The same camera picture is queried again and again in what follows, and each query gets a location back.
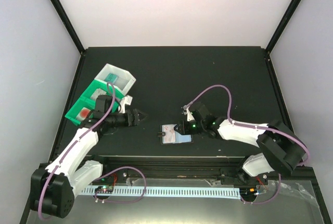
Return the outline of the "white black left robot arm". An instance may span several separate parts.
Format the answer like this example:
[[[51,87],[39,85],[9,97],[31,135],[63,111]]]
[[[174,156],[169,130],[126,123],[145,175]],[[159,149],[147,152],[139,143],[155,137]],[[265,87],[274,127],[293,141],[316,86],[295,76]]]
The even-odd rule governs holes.
[[[30,180],[30,209],[41,220],[66,217],[75,198],[90,183],[111,178],[109,166],[83,159],[109,129],[139,124],[141,111],[126,109],[132,100],[129,95],[119,101],[110,95],[98,96],[94,109],[81,121],[68,146],[53,162],[34,171]]]

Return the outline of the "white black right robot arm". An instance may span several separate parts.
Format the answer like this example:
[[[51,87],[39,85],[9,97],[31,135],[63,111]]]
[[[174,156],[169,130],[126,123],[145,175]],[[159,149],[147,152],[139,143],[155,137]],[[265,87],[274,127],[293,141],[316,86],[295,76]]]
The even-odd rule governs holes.
[[[306,146],[281,121],[272,124],[247,123],[218,117],[201,103],[186,108],[186,119],[180,120],[174,131],[180,135],[206,135],[212,139],[237,141],[260,149],[256,155],[245,157],[234,171],[241,184],[270,172],[290,176],[304,164]]]

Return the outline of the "white patterned card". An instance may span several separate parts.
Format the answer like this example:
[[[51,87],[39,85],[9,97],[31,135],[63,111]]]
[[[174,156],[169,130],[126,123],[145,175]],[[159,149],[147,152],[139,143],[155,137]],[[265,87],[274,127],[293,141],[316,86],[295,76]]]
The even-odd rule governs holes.
[[[162,132],[162,144],[177,144],[178,133],[174,131],[175,124],[169,124],[169,125],[162,125],[161,126],[161,132]]]

